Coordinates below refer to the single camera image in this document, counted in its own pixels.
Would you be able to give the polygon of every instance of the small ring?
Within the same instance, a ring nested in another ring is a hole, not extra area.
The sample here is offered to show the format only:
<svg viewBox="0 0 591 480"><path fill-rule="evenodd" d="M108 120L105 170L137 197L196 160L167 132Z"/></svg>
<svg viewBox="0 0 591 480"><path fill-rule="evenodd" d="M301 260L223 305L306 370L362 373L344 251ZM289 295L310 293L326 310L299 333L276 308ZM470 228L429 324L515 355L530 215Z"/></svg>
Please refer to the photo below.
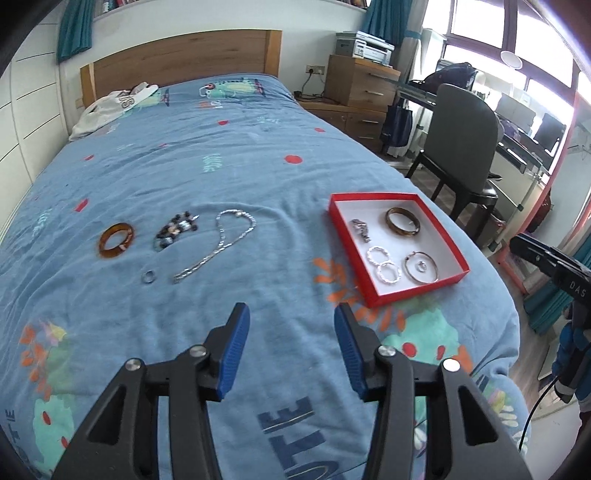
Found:
<svg viewBox="0 0 591 480"><path fill-rule="evenodd" d="M156 280L156 274L152 270L142 273L142 282L150 284Z"/></svg>
<svg viewBox="0 0 591 480"><path fill-rule="evenodd" d="M396 272L396 278L394 280L387 279L384 274L382 273L382 268L386 265L392 265L394 271ZM378 278L388 285L394 285L400 278L402 277L402 270L400 267L397 266L392 260L386 260L378 265Z"/></svg>
<svg viewBox="0 0 591 480"><path fill-rule="evenodd" d="M378 247L378 246L371 247L367 251L366 256L368 258L369 263L371 263L374 267L377 267L377 266L379 266L379 265L381 265L383 263L383 261L382 262L376 262L374 260L374 258L371 255L371 252L373 252L374 250L377 250L378 252L382 252L386 256L386 260L385 261L389 261L390 260L390 254L388 253L388 250L386 250L384 247Z"/></svg>

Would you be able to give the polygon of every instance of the brown bangle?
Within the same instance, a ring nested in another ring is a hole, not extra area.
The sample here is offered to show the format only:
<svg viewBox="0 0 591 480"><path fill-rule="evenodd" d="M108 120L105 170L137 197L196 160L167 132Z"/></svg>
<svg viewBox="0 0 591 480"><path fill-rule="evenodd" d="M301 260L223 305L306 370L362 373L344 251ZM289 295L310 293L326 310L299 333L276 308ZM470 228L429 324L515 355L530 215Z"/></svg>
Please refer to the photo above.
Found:
<svg viewBox="0 0 591 480"><path fill-rule="evenodd" d="M111 238L117 232L126 232L127 236L116 247L106 249L105 245L107 244L107 241L109 240L109 238ZM130 224L116 223L113 226L110 226L107 230L105 230L103 232L103 234L100 236L99 255L104 258L115 258L118 255L121 255L123 252L125 252L129 248L133 239L134 239L134 229Z"/></svg>
<svg viewBox="0 0 591 480"><path fill-rule="evenodd" d="M397 213L408 218L412 223L414 223L414 230L405 230L397 225L394 225L394 222L390 219L390 215L393 213ZM421 223L418 221L418 218L408 210L400 207L390 208L390 210L386 212L386 224L390 230L392 230L394 233L397 233L398 235L413 236L421 231Z"/></svg>

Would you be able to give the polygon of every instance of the white cabinet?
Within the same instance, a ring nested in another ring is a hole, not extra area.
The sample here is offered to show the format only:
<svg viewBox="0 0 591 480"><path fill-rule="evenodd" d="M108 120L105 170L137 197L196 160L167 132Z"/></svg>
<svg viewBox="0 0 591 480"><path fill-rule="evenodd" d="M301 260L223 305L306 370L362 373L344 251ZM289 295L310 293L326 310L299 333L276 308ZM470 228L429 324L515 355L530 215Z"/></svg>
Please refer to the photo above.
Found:
<svg viewBox="0 0 591 480"><path fill-rule="evenodd" d="M18 138L22 141L37 128L60 115L55 84L29 93L12 104Z"/></svg>
<svg viewBox="0 0 591 480"><path fill-rule="evenodd" d="M12 98L17 100L43 87L54 84L57 73L56 56L40 55L12 64Z"/></svg>
<svg viewBox="0 0 591 480"><path fill-rule="evenodd" d="M0 108L0 158L18 145L10 103Z"/></svg>
<svg viewBox="0 0 591 480"><path fill-rule="evenodd" d="M18 206L27 190L31 179L22 160L18 147L0 160L0 239L4 233L14 209Z"/></svg>
<svg viewBox="0 0 591 480"><path fill-rule="evenodd" d="M22 153L31 178L37 178L66 143L64 128L58 116L39 127L21 141Z"/></svg>

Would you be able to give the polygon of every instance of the chair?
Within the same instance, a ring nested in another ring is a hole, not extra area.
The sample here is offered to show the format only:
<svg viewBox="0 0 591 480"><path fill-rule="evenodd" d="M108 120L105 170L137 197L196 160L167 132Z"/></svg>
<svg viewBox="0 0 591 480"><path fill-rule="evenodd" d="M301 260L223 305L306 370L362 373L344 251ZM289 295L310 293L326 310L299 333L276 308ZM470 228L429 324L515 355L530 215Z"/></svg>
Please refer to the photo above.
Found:
<svg viewBox="0 0 591 480"><path fill-rule="evenodd" d="M419 164L439 178L431 200L444 185L456 194L450 218L457 220L469 203L486 207L488 214L476 228L476 241L492 213L498 194L487 181L497 144L497 120L490 107L473 93L443 84L437 91L437 105L425 142L408 171L413 176Z"/></svg>

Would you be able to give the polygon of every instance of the teal curtain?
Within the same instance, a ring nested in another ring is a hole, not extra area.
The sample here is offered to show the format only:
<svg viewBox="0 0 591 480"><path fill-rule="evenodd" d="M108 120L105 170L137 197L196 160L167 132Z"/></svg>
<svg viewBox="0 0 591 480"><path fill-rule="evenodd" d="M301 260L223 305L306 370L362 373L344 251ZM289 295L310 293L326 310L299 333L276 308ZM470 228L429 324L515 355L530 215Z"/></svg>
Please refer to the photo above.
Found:
<svg viewBox="0 0 591 480"><path fill-rule="evenodd" d="M591 235L575 253L574 258L586 267L591 267ZM572 297L548 282L524 300L525 311L530 316L530 326L539 335L545 334L571 301Z"/></svg>
<svg viewBox="0 0 591 480"><path fill-rule="evenodd" d="M92 46L92 18L96 0L70 0L60 24L57 62L61 63Z"/></svg>
<svg viewBox="0 0 591 480"><path fill-rule="evenodd" d="M372 0L361 31L400 46L404 39L413 0Z"/></svg>

